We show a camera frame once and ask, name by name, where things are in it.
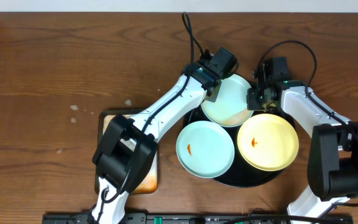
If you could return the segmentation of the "yellow plate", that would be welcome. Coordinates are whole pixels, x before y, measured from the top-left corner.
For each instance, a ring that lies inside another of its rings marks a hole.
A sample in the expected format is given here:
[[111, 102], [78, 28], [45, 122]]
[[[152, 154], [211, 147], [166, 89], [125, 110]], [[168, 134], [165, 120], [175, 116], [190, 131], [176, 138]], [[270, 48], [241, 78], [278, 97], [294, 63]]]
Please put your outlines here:
[[299, 139], [294, 127], [273, 114], [258, 114], [240, 127], [237, 146], [243, 159], [256, 169], [273, 172], [296, 158]]

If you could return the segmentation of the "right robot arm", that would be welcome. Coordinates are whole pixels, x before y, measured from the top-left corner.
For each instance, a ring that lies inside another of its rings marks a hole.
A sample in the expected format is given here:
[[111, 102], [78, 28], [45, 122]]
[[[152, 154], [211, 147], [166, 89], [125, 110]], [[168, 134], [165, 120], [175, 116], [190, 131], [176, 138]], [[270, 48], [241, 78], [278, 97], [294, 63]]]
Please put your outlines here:
[[308, 186], [287, 214], [323, 218], [338, 206], [358, 207], [358, 122], [337, 114], [308, 85], [292, 79], [284, 57], [261, 60], [254, 78], [248, 109], [275, 108], [311, 137]]

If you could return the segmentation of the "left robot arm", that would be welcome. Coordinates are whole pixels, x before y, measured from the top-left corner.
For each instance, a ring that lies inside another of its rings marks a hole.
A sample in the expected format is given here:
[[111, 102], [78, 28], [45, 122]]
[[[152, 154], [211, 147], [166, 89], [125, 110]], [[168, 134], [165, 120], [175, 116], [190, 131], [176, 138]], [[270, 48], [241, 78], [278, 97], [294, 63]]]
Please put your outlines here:
[[90, 223], [119, 223], [124, 218], [127, 198], [149, 173], [160, 139], [204, 100], [214, 102], [222, 80], [237, 64], [224, 48], [214, 55], [204, 52], [154, 104], [130, 118], [118, 114], [110, 120], [92, 158], [99, 193]]

